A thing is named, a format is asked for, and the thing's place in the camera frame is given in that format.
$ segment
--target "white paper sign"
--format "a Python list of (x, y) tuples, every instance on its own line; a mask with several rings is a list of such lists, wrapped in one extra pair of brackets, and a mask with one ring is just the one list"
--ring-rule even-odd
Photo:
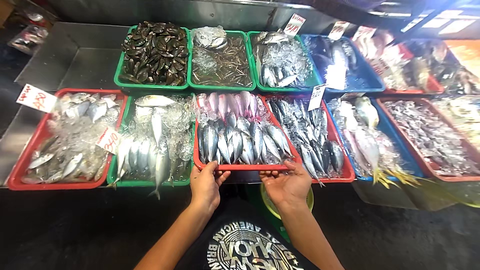
[(51, 112), (56, 102), (56, 96), (29, 84), (25, 85), (17, 99), (17, 103), (44, 112)]
[(304, 22), (305, 22), (305, 18), (300, 17), (297, 14), (293, 13), (292, 17), (290, 18), (290, 21), (288, 21), (287, 26), (285, 26), (285, 29), (283, 29), (283, 32), (286, 35), (294, 37), (298, 33), (298, 31), (300, 30), (300, 27), (303, 25)]
[(116, 155), (117, 148), (121, 141), (120, 133), (116, 132), (113, 128), (107, 127), (102, 135), (96, 141), (96, 145), (107, 150), (108, 152)]
[(322, 97), (324, 96), (326, 84), (317, 85), (313, 88), (310, 102), (308, 103), (308, 111), (320, 108)]
[(332, 31), (330, 31), (330, 34), (328, 34), (328, 37), (333, 39), (333, 40), (339, 40), (343, 33), (345, 32), (345, 29), (349, 25), (349, 22), (344, 22), (344, 21), (338, 21), (333, 25)]
[(372, 36), (373, 36), (373, 34), (375, 33), (376, 30), (377, 30), (377, 28), (360, 26), (357, 29), (357, 31), (355, 32), (355, 34), (353, 35), (352, 40), (355, 41), (359, 37), (372, 38)]

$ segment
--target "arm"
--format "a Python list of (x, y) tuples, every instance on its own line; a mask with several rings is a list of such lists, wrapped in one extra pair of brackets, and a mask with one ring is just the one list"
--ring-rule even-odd
[(210, 162), (200, 172), (192, 168), (190, 186), (192, 201), (180, 214), (170, 229), (155, 243), (135, 267), (135, 270), (173, 269), (183, 254), (205, 228), (214, 210), (220, 203), (218, 188), (228, 178), (230, 172), (214, 178), (216, 162)]
[(260, 172), (268, 196), (277, 207), (293, 246), (321, 270), (344, 270), (308, 209), (312, 178), (301, 164), (286, 161), (288, 173)]

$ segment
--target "green plastic tray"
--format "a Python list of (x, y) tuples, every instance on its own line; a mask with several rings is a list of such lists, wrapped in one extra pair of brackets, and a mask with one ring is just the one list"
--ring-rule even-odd
[[(134, 25), (128, 29), (128, 33), (130, 34), (133, 29), (136, 29), (137, 25)], [(189, 51), (189, 69), (190, 69), (190, 59), (192, 55), (192, 49), (190, 47), (190, 30), (185, 27), (181, 27), (185, 32), (187, 33), (187, 49)], [(185, 81), (185, 84), (182, 86), (158, 86), (158, 85), (139, 85), (139, 84), (134, 84), (134, 83), (122, 83), (119, 80), (119, 75), (121, 73), (121, 67), (123, 66), (123, 57), (125, 56), (125, 52), (123, 51), (120, 55), (120, 60), (119, 64), (117, 65), (117, 71), (115, 72), (115, 75), (113, 76), (113, 81), (115, 82), (116, 85), (120, 87), (125, 87), (125, 88), (140, 88), (140, 89), (149, 89), (149, 90), (185, 90), (189, 86), (188, 81)]]
[[(253, 34), (258, 34), (258, 33), (260, 33), (260, 31), (249, 31), (247, 33), (248, 54), (249, 54), (249, 58), (250, 58), (249, 62), (253, 63), (253, 67), (255, 67), (256, 65), (255, 65), (255, 57), (253, 55), (253, 49), (252, 49), (252, 42), (251, 42), (252, 39), (250, 38), (250, 36), (253, 35)], [(300, 42), (300, 45), (301, 45), (303, 51), (308, 55), (307, 48), (305, 48), (305, 45), (303, 44), (299, 35), (295, 36), (295, 40)], [(312, 64), (313, 72), (312, 72), (312, 75), (310, 76), (310, 78), (306, 82), (307, 85), (310, 86), (308, 89), (300, 89), (300, 88), (294, 88), (294, 87), (268, 87), (268, 86), (263, 86), (262, 84), (260, 84), (260, 82), (258, 80), (258, 73), (257, 73), (256, 68), (252, 68), (253, 69), (253, 78), (255, 79), (255, 83), (257, 84), (258, 89), (260, 89), (261, 91), (265, 91), (265, 92), (305, 92), (305, 91), (312, 91), (312, 88), (314, 86), (322, 84), (322, 80), (318, 76), (318, 72), (315, 71), (315, 69), (316, 69), (315, 64), (313, 64), (313, 62), (311, 60), (309, 60), (309, 61), (310, 61), (310, 64)]]
[(248, 53), (248, 45), (247, 45), (247, 35), (243, 31), (233, 31), (233, 30), (226, 30), (227, 36), (229, 33), (236, 33), (240, 34), (243, 37), (243, 42), (245, 42), (245, 55), (247, 57), (248, 61), (248, 66), (250, 70), (250, 78), (252, 79), (252, 86), (250, 87), (237, 87), (237, 86), (204, 86), (204, 85), (197, 85), (192, 82), (192, 48), (193, 48), (193, 41), (191, 38), (189, 38), (189, 50), (190, 50), (190, 57), (188, 58), (188, 72), (187, 72), (187, 82), (188, 84), (196, 89), (202, 89), (202, 90), (227, 90), (227, 91), (253, 91), (255, 90), (255, 87), (257, 86), (256, 81), (253, 79), (254, 78), (254, 73), (253, 71), (255, 70), (255, 66), (251, 61), (251, 58), (249, 57)]
[[(164, 95), (179, 95), (179, 96), (186, 96), (186, 95), (193, 95), (193, 93), (178, 93), (178, 92), (170, 92), (170, 93), (163, 93)], [(130, 110), (134, 108), (135, 106), (135, 100), (139, 97), (142, 97), (144, 96), (143, 94), (142, 95), (136, 95), (134, 97), (132, 96), (129, 96), (128, 99), (127, 99), (127, 105), (125, 106), (125, 111), (123, 113), (123, 118), (122, 118), (122, 122), (121, 122), (121, 126), (120, 126), (120, 130), (123, 130), (124, 128), (126, 128), (128, 126), (128, 123), (130, 122), (130, 119), (131, 117), (135, 114), (135, 110)], [(192, 136), (194, 134), (194, 130), (195, 130), (195, 122), (192, 123)], [(192, 163), (191, 163), (191, 167), (190, 168), (193, 168), (193, 166), (195, 166), (193, 164), (193, 158), (192, 158)], [(110, 168), (108, 170), (108, 174), (107, 174), (107, 183), (108, 184), (111, 184), (115, 181), (115, 179), (117, 179), (117, 169), (118, 169), (118, 163), (117, 163), (117, 156), (114, 155), (112, 157), (112, 161), (111, 161), (111, 164), (110, 164)], [(189, 185), (190, 184), (190, 178), (186, 178), (185, 180), (174, 180), (173, 181), (173, 185), (174, 186), (183, 186), (183, 185)], [(166, 182), (163, 182), (162, 183), (162, 186), (170, 186), (171, 183), (166, 181)], [(151, 181), (151, 180), (148, 180), (148, 179), (129, 179), (129, 180), (120, 180), (117, 182), (117, 186), (155, 186), (155, 182), (154, 181)]]

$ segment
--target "plastic tray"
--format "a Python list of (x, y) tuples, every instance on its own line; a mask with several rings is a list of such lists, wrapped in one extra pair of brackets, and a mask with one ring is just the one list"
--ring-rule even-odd
[[(385, 135), (388, 136), (388, 138), (395, 145), (396, 149), (399, 151), (403, 161), (405, 161), (405, 164), (402, 166), (402, 168), (406, 171), (412, 172), (412, 175), (414, 176), (423, 177), (423, 173), (421, 172), (420, 167), (417, 165), (417, 161), (409, 153), (402, 138), (398, 135), (392, 123), (390, 123), (390, 120), (385, 115), (385, 112), (379, 107), (376, 100), (371, 98), (370, 101), (372, 102), (372, 105), (377, 109), (377, 112), (378, 112), (379, 122), (378, 122), (377, 129), (385, 133)], [(333, 115), (330, 108), (328, 107), (328, 105), (326, 107), (327, 107), (328, 115), (333, 119)], [(333, 124), (335, 126), (335, 129), (338, 132), (338, 137), (342, 141), (342, 144), (346, 145), (345, 139), (343, 138), (343, 132), (338, 128), (336, 121), (333, 121)], [(363, 181), (373, 181), (372, 176), (365, 177), (359, 174), (358, 169), (355, 166), (355, 163), (353, 162), (353, 159), (351, 157), (350, 150), (347, 147), (345, 147), (345, 151), (347, 152), (348, 158), (350, 159), (350, 162), (352, 164), (353, 170), (355, 171), (355, 175), (357, 176), (357, 179), (363, 180)], [(391, 181), (399, 181), (398, 178), (393, 176), (389, 176), (388, 179), (390, 179)]]
[(450, 121), (442, 115), (430, 101), (424, 98), (378, 98), (377, 102), (380, 108), (385, 112), (386, 116), (390, 118), (390, 121), (393, 123), (393, 126), (396, 128), (397, 132), (400, 134), (402, 137), (403, 141), (405, 142), (407, 148), (409, 149), (410, 153), (412, 156), (415, 158), (417, 161), (418, 165), (420, 166), (423, 174), (426, 177), (436, 177), (440, 180), (447, 181), (447, 182), (461, 182), (461, 181), (480, 181), (480, 176), (444, 176), (444, 175), (438, 175), (435, 173), (433, 170), (433, 167), (436, 167), (437, 165), (433, 162), (426, 162), (426, 159), (423, 157), (423, 155), (420, 153), (419, 149), (410, 141), (408, 135), (400, 129), (400, 127), (397, 125), (396, 120), (393, 118), (393, 116), (388, 112), (387, 108), (383, 104), (385, 101), (397, 101), (397, 100), (412, 100), (417, 104), (421, 104), (422, 106), (428, 108), (431, 112), (434, 114), (438, 115), (440, 119), (442, 119), (449, 127), (451, 127), (453, 130), (455, 130), (460, 136), (463, 137), (462, 139), (462, 147), (464, 147), (467, 150), (467, 153), (469, 157), (477, 163), (480, 163), (480, 153), (477, 151), (477, 149), (468, 142), (468, 140), (461, 134), (451, 123)]
[[(412, 59), (413, 54), (408, 50), (408, 48), (403, 44), (398, 44), (400, 52), (403, 53), (403, 59)], [(427, 81), (427, 88), (431, 90), (429, 94), (441, 94), (444, 92), (444, 87), (438, 83), (438, 81), (432, 75), (429, 75)], [(393, 88), (386, 88), (384, 94), (427, 94), (423, 89), (407, 89), (407, 90), (396, 90)]]
[[(262, 101), (264, 102), (264, 105), (268, 108), (267, 104), (265, 104), (265, 98), (260, 96), (262, 98)], [(270, 120), (274, 125), (282, 129), (278, 121), (273, 117), (272, 113), (270, 113)], [(198, 128), (198, 120), (195, 121), (195, 142), (193, 145), (193, 162), (195, 165), (202, 170), (205, 168), (206, 164), (203, 164), (200, 161), (200, 154), (198, 150), (198, 137), (197, 137), (197, 128)], [(293, 147), (292, 143), (290, 140), (287, 138), (288, 146), (290, 147), (290, 151), (293, 154), (293, 161), (301, 163), (301, 158), (300, 155), (298, 154), (297, 150), (295, 147)], [(268, 164), (257, 164), (257, 165), (247, 165), (247, 164), (222, 164), (219, 165), (216, 169), (217, 171), (286, 171), (288, 170), (287, 167), (283, 164), (278, 164), (278, 165), (268, 165)]]
[[(127, 34), (130, 34), (132, 32), (132, 30), (136, 29), (136, 28), (137, 28), (137, 25), (134, 25), (134, 26), (130, 27), (130, 29), (128, 29)], [(185, 27), (181, 27), (181, 28), (183, 30), (185, 30), (185, 32), (187, 34), (187, 37), (186, 37), (187, 38), (187, 49), (189, 51), (188, 59), (190, 61), (191, 55), (192, 55), (192, 49), (190, 47), (190, 30), (188, 28), (185, 28)], [(116, 85), (118, 85), (120, 87), (126, 87), (127, 89), (124, 89), (124, 90), (127, 91), (127, 92), (129, 92), (131, 90), (131, 89), (128, 89), (128, 88), (140, 88), (140, 89), (149, 89), (149, 90), (164, 90), (164, 89), (185, 90), (189, 86), (188, 81), (185, 81), (185, 84), (182, 85), (182, 86), (159, 86), (159, 85), (139, 85), (139, 84), (134, 84), (134, 83), (122, 83), (119, 80), (119, 75), (121, 73), (121, 68), (123, 66), (123, 57), (124, 56), (125, 56), (125, 52), (123, 51), (120, 55), (119, 64), (117, 65), (117, 70), (115, 72), (115, 75), (113, 76), (113, 81), (115, 82)]]
[[(218, 91), (218, 90), (224, 90), (224, 91), (253, 91), (257, 87), (257, 83), (254, 80), (254, 70), (255, 70), (255, 62), (252, 62), (250, 57), (249, 57), (249, 50), (248, 50), (248, 45), (247, 45), (247, 35), (243, 31), (234, 31), (234, 30), (225, 30), (225, 32), (228, 34), (239, 34), (243, 37), (243, 42), (245, 44), (245, 56), (247, 57), (248, 61), (248, 67), (249, 67), (249, 73), (250, 73), (250, 79), (252, 80), (252, 86), (250, 87), (241, 87), (241, 86), (204, 86), (204, 85), (198, 85), (194, 84), (192, 82), (192, 57), (188, 59), (188, 72), (187, 72), (187, 81), (188, 84), (196, 89), (201, 89), (201, 90), (212, 90), (212, 91)], [(192, 49), (193, 49), (193, 40), (190, 38), (189, 43), (188, 43), (190, 53), (192, 54)]]
[[(180, 93), (173, 93), (175, 95), (185, 95), (185, 94), (180, 94)], [(127, 100), (127, 105), (125, 107), (125, 112), (122, 118), (121, 125), (122, 127), (127, 127), (130, 119), (132, 116), (135, 114), (135, 100), (139, 97), (142, 97), (142, 95), (138, 95), (135, 97), (128, 97)], [(107, 175), (107, 183), (112, 184), (116, 179), (117, 179), (117, 170), (118, 170), (118, 163), (117, 163), (117, 156), (114, 156), (112, 158), (112, 163), (110, 166), (110, 169), (108, 170), (108, 175)], [(190, 184), (190, 178), (186, 178), (185, 180), (174, 180), (173, 185), (174, 186), (183, 186), (183, 185), (189, 185)], [(155, 182), (152, 180), (148, 179), (128, 179), (128, 180), (120, 180), (116, 183), (117, 186), (155, 186)], [(170, 182), (165, 181), (162, 183), (163, 186), (170, 186)]]
[[(279, 96), (287, 96), (287, 97), (292, 97), (292, 98), (305, 98), (305, 97), (308, 97), (309, 95), (265, 95), (264, 97), (262, 97), (262, 100), (267, 107), (267, 111), (270, 113), (270, 117), (271, 117), (272, 121), (275, 122), (275, 124), (277, 124), (278, 126), (280, 126), (280, 124), (278, 123), (278, 121), (275, 118), (275, 116), (273, 115), (273, 113), (270, 111), (270, 107), (267, 106), (266, 99), (267, 98), (272, 98), (272, 97), (279, 97)], [(325, 104), (324, 100), (322, 99), (322, 109), (327, 110), (326, 108), (327, 108), (326, 104)], [(343, 156), (344, 156), (344, 162), (343, 162), (343, 167), (342, 167), (342, 173), (343, 174), (342, 174), (342, 177), (338, 177), (338, 178), (320, 178), (320, 181), (322, 183), (350, 183), (350, 182), (353, 182), (353, 180), (355, 179), (355, 172), (353, 171), (353, 167), (352, 167), (350, 157), (346, 152), (343, 141), (340, 139), (340, 136), (338, 135), (338, 131), (335, 127), (335, 123), (333, 122), (333, 118), (331, 117), (331, 115), (329, 113), (327, 113), (327, 132), (328, 132), (327, 139), (330, 140), (330, 141), (338, 142), (338, 144), (342, 148)], [(312, 183), (318, 183), (318, 182), (317, 182), (316, 179), (312, 178)]]
[[(115, 94), (117, 99), (122, 99), (123, 103), (120, 108), (119, 118), (117, 120), (117, 128), (120, 127), (123, 111), (125, 110), (125, 105), (127, 103), (127, 96), (119, 90), (98, 90), (98, 89), (72, 89), (64, 88), (55, 93), (55, 96), (61, 97), (66, 93), (101, 93), (104, 95)], [(102, 177), (96, 182), (86, 182), (86, 183), (53, 183), (53, 184), (24, 184), (22, 182), (22, 177), (25, 175), (28, 165), (32, 157), (32, 153), (37, 147), (46, 139), (51, 137), (50, 132), (47, 127), (47, 120), (50, 119), (51, 114), (47, 113), (43, 116), (42, 120), (36, 127), (36, 130), (30, 138), (25, 150), (20, 155), (17, 163), (13, 167), (13, 170), (8, 179), (8, 188), (11, 190), (55, 190), (55, 189), (90, 189), (95, 188), (103, 184), (107, 178), (108, 168), (110, 166), (110, 161), (112, 159), (112, 154), (108, 155), (107, 164), (103, 171)]]
[(316, 70), (316, 66), (315, 64), (313, 64), (313, 60), (312, 58), (310, 57), (310, 54), (308, 53), (308, 50), (305, 48), (302, 40), (300, 39), (300, 36), (299, 35), (296, 35), (295, 36), (295, 39), (300, 42), (300, 45), (302, 46), (302, 49), (303, 51), (307, 54), (308, 58), (309, 58), (309, 61), (310, 63), (312, 63), (312, 67), (313, 67), (313, 72), (312, 72), (312, 76), (309, 78), (307, 84), (310, 86), (306, 89), (299, 89), (299, 88), (293, 88), (293, 87), (268, 87), (268, 86), (263, 86), (260, 84), (260, 82), (258, 81), (258, 73), (257, 73), (257, 69), (255, 68), (255, 57), (253, 55), (253, 50), (252, 50), (252, 42), (251, 42), (251, 35), (252, 34), (258, 34), (260, 33), (259, 31), (250, 31), (247, 33), (247, 38), (248, 38), (248, 41), (247, 41), (247, 44), (248, 44), (248, 54), (249, 54), (249, 58), (251, 60), (251, 62), (253, 63), (253, 77), (255, 79), (255, 83), (257, 84), (257, 87), (262, 90), (262, 91), (266, 91), (266, 92), (305, 92), (305, 91), (311, 91), (313, 89), (314, 86), (317, 86), (317, 85), (321, 85), (323, 83), (323, 80), (321, 79), (321, 77), (319, 76), (319, 73), (318, 73), (318, 70)]
[[(305, 39), (309, 37), (324, 37), (327, 38), (325, 35), (314, 35), (314, 34), (303, 34), (300, 35), (301, 40), (303, 41), (303, 44), (305, 44)], [(368, 64), (368, 62), (365, 60), (363, 55), (359, 52), (357, 49), (357, 46), (353, 44), (353, 42), (346, 37), (342, 37), (342, 40), (347, 41), (352, 48), (354, 49), (355, 56), (357, 58), (357, 65), (358, 65), (358, 70), (357, 72), (360, 74), (359, 77), (363, 78), (366, 82), (365, 88), (347, 88), (344, 90), (339, 90), (339, 89), (334, 89), (334, 88), (329, 88), (327, 87), (325, 90), (330, 93), (352, 93), (352, 92), (362, 92), (362, 93), (371, 93), (371, 92), (382, 92), (385, 90), (385, 85), (383, 83), (383, 80), (375, 73), (373, 68)], [(315, 63), (316, 69), (315, 71), (319, 72), (320, 68), (324, 68), (323, 64), (321, 62), (315, 62), (315, 60), (312, 57), (312, 51), (309, 50), (309, 57), (310, 60)]]

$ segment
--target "blue plastic tray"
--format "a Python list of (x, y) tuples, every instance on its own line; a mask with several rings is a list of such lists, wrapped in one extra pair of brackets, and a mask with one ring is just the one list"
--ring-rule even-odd
[[(396, 149), (398, 149), (400, 151), (400, 155), (402, 156), (402, 159), (405, 161), (405, 164), (402, 166), (402, 168), (406, 171), (413, 172), (414, 176), (423, 177), (423, 173), (421, 172), (420, 167), (417, 165), (417, 162), (412, 157), (412, 155), (410, 155), (407, 147), (403, 143), (400, 136), (397, 134), (395, 128), (392, 125), (392, 123), (390, 123), (388, 117), (385, 115), (383, 110), (378, 106), (377, 101), (375, 101), (375, 99), (372, 99), (372, 98), (370, 98), (370, 101), (372, 102), (372, 105), (377, 109), (377, 112), (378, 112), (379, 122), (378, 122), (377, 129), (382, 131), (383, 133), (385, 133), (385, 135), (387, 135), (388, 138), (390, 138), (390, 140), (392, 140)], [(327, 111), (330, 114), (330, 117), (333, 119), (333, 115), (332, 115), (332, 112), (331, 112), (330, 108), (328, 107), (328, 104), (326, 106), (327, 106)], [(340, 141), (342, 142), (343, 145), (346, 145), (345, 144), (345, 139), (343, 138), (343, 133), (339, 130), (335, 120), (333, 121), (333, 124), (335, 125), (335, 128), (338, 132), (338, 136), (340, 137)], [(348, 147), (345, 147), (345, 151), (347, 152), (347, 156), (350, 159), (350, 163), (352, 164), (352, 167), (353, 167), (353, 170), (355, 171), (355, 175), (357, 176), (357, 179), (358, 180), (363, 180), (363, 181), (373, 181), (373, 177), (371, 177), (371, 176), (364, 177), (362, 175), (359, 175), (358, 170), (357, 170), (355, 164), (353, 163), (353, 159), (351, 157), (351, 153), (350, 153), (350, 150), (348, 149)], [(392, 181), (399, 181), (398, 178), (393, 177), (393, 176), (389, 176), (388, 178)]]
[[(306, 38), (312, 38), (312, 37), (327, 37), (325, 35), (313, 35), (313, 34), (303, 34), (300, 35), (301, 40), (303, 41), (304, 46), (307, 48), (309, 51), (309, 57), (310, 60), (315, 64), (316, 68), (314, 69), (314, 72), (319, 72), (319, 70), (323, 70), (325, 67), (323, 67), (323, 64), (315, 61), (315, 58), (312, 57), (312, 51), (310, 48), (307, 46), (305, 43)], [(365, 86), (364, 88), (361, 87), (350, 87), (346, 88), (344, 90), (338, 90), (338, 89), (333, 89), (333, 88), (326, 88), (326, 92), (330, 93), (351, 93), (351, 92), (362, 92), (362, 93), (371, 93), (371, 92), (382, 92), (385, 90), (385, 84), (381, 80), (381, 78), (377, 75), (377, 73), (373, 70), (373, 68), (368, 64), (368, 62), (365, 60), (363, 55), (358, 51), (357, 47), (353, 42), (346, 37), (341, 37), (342, 40), (346, 40), (352, 48), (355, 51), (355, 55), (357, 56), (357, 64), (359, 66), (357, 73), (359, 74), (359, 78), (362, 78), (365, 80)], [(318, 76), (324, 80), (324, 77), (320, 72), (318, 73)]]

